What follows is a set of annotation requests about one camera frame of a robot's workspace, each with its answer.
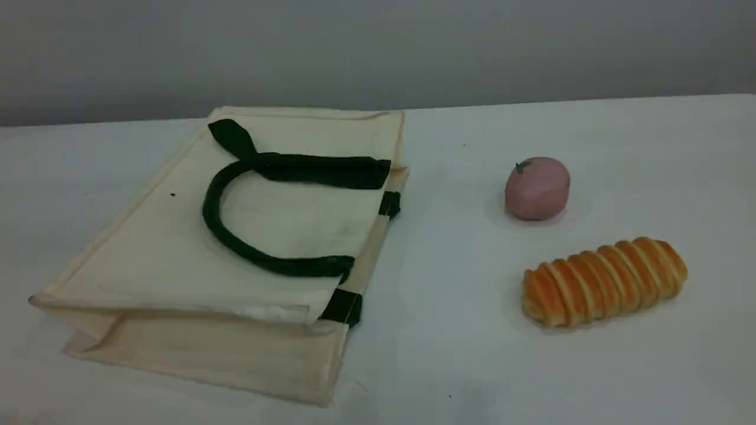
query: pastry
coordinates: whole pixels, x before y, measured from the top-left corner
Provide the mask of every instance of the pastry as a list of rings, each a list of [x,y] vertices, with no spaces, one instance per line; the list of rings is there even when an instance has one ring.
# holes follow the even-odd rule
[[[522,308],[546,327],[574,327],[675,297],[688,268],[663,240],[638,237],[526,270]]]

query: bag strap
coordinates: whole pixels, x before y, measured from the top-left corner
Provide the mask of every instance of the bag strap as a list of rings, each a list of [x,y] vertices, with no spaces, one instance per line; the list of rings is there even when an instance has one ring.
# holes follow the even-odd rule
[[[257,172],[272,181],[306,182],[348,189],[380,189],[391,171],[391,161],[371,157],[258,153],[247,130],[232,119],[220,119],[208,124],[208,128],[213,138],[239,159],[212,178],[205,194],[202,216],[215,238],[237,255],[279,275],[345,278],[355,264],[352,256],[285,259],[263,253],[241,240],[221,220],[223,192],[236,177],[249,171]]]

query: bread roll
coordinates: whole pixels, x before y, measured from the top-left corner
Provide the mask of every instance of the bread roll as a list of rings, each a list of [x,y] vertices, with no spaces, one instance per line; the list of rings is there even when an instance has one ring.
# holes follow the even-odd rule
[[[574,327],[680,293],[688,268],[663,240],[638,237],[526,270],[522,308],[546,327]]]

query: croissant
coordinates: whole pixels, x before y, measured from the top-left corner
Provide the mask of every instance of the croissant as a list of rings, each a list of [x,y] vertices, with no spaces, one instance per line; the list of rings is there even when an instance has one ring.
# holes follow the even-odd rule
[[[688,268],[663,240],[638,237],[526,270],[522,309],[546,327],[574,327],[674,298]]]

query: gray wall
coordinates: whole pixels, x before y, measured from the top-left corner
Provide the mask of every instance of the gray wall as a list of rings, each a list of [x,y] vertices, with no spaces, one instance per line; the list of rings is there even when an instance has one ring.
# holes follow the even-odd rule
[[[0,125],[748,92],[756,0],[0,0]]]

